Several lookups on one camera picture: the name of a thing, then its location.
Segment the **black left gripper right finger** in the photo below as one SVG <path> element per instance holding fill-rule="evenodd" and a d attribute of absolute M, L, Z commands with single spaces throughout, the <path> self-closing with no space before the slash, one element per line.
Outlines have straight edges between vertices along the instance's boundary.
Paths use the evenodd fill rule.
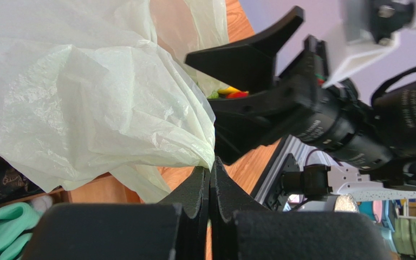
<path fill-rule="evenodd" d="M 213 259 L 390 259 L 379 230 L 351 212 L 267 209 L 216 159 L 210 180 Z"/>

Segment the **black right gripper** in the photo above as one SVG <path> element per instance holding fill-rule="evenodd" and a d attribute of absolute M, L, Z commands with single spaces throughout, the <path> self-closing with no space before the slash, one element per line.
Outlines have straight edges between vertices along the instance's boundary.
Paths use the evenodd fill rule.
<path fill-rule="evenodd" d="M 185 64 L 239 90 L 260 92 L 272 86 L 277 53 L 303 22 L 304 10 L 294 6 L 253 36 L 187 54 Z M 215 155 L 232 165 L 285 135 L 327 136 L 329 116 L 322 86 L 328 77 L 326 42 L 309 35 L 298 57 L 280 74 L 281 87 L 243 98 L 210 99 L 216 116 Z"/>

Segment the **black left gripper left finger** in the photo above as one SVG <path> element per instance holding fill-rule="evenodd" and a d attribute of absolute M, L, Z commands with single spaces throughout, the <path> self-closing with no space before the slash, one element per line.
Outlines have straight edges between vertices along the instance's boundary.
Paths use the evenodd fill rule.
<path fill-rule="evenodd" d="M 196 167 L 156 204 L 54 205 L 23 259 L 204 259 L 210 171 Z"/>

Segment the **red apple front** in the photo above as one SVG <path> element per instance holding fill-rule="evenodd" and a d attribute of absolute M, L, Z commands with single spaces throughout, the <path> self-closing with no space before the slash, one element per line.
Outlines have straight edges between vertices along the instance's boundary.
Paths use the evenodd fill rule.
<path fill-rule="evenodd" d="M 227 99 L 245 98 L 249 95 L 249 92 L 232 92 L 226 96 Z"/>

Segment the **green grape bunch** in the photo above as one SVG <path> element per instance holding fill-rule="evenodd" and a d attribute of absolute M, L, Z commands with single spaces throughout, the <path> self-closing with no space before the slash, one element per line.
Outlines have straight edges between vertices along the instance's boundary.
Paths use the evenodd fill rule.
<path fill-rule="evenodd" d="M 219 93 L 217 91 L 212 92 L 207 99 L 218 99 L 219 98 Z"/>

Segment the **pale green plastic bag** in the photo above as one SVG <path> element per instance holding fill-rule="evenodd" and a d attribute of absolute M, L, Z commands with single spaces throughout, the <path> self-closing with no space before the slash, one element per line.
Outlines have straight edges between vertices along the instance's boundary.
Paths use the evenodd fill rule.
<path fill-rule="evenodd" d="M 161 200 L 159 166 L 213 165 L 223 84 L 184 58 L 228 41 L 224 1 L 0 1 L 0 156 L 46 192 L 109 172 Z"/>

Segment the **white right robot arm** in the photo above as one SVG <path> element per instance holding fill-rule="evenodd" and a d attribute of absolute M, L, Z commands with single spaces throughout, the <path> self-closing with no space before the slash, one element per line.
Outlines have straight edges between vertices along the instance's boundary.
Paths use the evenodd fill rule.
<path fill-rule="evenodd" d="M 385 81 L 367 105 L 350 79 L 327 85 L 329 48 L 314 36 L 275 75 L 278 52 L 303 22 L 304 10 L 295 6 L 258 34 L 186 55 L 188 66 L 247 92 L 209 101 L 216 156 L 231 165 L 290 135 L 342 166 L 286 167 L 278 192 L 320 199 L 377 187 L 416 191 L 416 81 L 389 91 L 401 73 Z"/>

